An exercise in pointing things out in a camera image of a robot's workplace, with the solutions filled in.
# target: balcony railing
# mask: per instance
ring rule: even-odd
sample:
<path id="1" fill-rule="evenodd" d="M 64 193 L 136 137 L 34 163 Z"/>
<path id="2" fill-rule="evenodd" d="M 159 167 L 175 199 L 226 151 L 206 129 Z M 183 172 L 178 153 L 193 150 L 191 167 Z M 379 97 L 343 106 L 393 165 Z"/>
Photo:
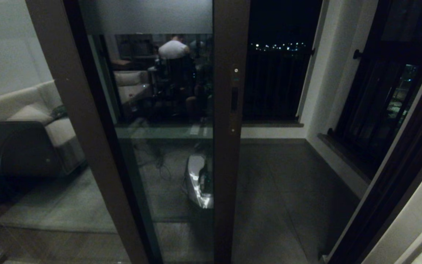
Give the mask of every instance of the balcony railing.
<path id="1" fill-rule="evenodd" d="M 244 121 L 294 121 L 310 50 L 260 51 L 247 55 Z"/>

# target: window latch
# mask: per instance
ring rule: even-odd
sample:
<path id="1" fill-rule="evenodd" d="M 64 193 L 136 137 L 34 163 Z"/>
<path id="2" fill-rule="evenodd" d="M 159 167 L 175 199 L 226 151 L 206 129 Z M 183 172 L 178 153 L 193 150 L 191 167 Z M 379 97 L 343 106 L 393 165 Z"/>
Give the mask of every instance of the window latch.
<path id="1" fill-rule="evenodd" d="M 362 57 L 362 55 L 363 55 L 363 53 L 361 53 L 358 49 L 357 50 L 355 50 L 355 53 L 354 53 L 354 55 L 353 55 L 353 59 L 357 59 L 357 58 L 361 58 Z"/>

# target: white shirt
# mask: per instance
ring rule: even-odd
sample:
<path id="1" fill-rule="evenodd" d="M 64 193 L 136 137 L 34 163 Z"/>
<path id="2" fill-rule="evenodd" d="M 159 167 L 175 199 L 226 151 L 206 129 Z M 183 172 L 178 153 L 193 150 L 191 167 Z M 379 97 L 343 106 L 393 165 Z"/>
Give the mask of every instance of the white shirt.
<path id="1" fill-rule="evenodd" d="M 159 55 L 163 59 L 178 59 L 186 55 L 186 45 L 178 40 L 171 40 L 159 48 Z"/>

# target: door frame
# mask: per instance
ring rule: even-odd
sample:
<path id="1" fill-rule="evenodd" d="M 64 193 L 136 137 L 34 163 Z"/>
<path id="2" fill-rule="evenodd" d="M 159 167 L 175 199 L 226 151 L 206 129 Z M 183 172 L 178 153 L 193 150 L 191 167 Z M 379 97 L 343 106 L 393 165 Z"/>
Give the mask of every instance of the door frame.
<path id="1" fill-rule="evenodd" d="M 145 196 L 133 190 L 129 178 L 79 3 L 26 0 L 26 4 L 60 97 L 131 261 L 162 263 L 151 216 L 145 217 L 140 210 Z M 250 0 L 213 1 L 216 263 L 231 263 L 232 258 L 249 9 Z"/>
<path id="2" fill-rule="evenodd" d="M 105 118 L 109 114 L 107 101 L 94 102 L 92 96 L 92 92 L 102 92 L 98 75 L 85 75 L 62 0 L 26 0 L 26 4 L 58 93 L 124 248 L 133 263 L 148 263 L 151 249 L 142 242 L 144 223 L 134 217 L 139 212 L 136 198 L 124 183 L 122 159 L 116 158 L 119 152 L 111 140 L 116 137 L 113 123 Z M 110 129 L 104 129 L 108 121 L 111 125 L 105 127 Z"/>

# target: night sky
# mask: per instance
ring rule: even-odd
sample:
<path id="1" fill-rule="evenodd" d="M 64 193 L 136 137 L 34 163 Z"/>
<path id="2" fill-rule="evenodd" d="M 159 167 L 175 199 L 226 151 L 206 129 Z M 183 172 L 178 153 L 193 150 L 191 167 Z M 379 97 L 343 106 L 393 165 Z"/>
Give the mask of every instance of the night sky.
<path id="1" fill-rule="evenodd" d="M 249 42 L 311 46 L 321 4 L 322 0 L 252 0 Z"/>

